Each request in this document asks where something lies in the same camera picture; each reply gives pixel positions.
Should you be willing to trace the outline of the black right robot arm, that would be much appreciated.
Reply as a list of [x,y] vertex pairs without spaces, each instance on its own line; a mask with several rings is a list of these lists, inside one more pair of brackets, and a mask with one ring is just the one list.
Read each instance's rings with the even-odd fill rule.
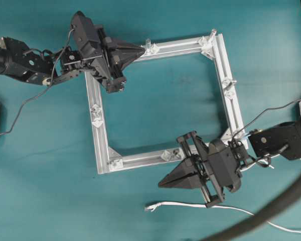
[[177,138],[184,159],[158,186],[160,188],[200,189],[210,208],[225,200],[223,190],[231,193],[241,187],[242,173],[254,165],[271,166],[271,160],[283,156],[301,159],[301,111],[294,122],[284,122],[265,130],[253,130],[247,135],[256,157],[248,154],[236,135],[227,144],[215,139],[206,145],[195,131]]

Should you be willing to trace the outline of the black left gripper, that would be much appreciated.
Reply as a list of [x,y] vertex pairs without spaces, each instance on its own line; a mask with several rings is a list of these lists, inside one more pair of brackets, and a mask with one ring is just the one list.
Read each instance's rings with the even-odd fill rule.
[[122,70],[144,54],[144,47],[118,38],[106,36],[101,26],[80,24],[77,26],[77,47],[80,62],[79,72],[88,72],[107,93],[124,89]]

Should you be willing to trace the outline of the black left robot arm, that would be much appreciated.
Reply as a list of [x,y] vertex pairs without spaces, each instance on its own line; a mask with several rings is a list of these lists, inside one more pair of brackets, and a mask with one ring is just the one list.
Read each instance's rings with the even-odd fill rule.
[[114,93],[124,89],[124,68],[145,53],[143,47],[111,38],[101,25],[88,22],[73,23],[68,37],[74,38],[77,49],[66,44],[55,53],[31,49],[13,38],[1,38],[0,75],[50,87],[86,72],[108,93]]

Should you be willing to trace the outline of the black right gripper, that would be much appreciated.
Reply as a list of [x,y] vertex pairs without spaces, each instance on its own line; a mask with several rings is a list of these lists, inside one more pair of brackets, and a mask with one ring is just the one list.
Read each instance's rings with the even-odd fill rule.
[[166,175],[159,188],[200,189],[207,208],[224,200],[223,188],[207,163],[209,148],[195,131],[177,137],[185,159]]

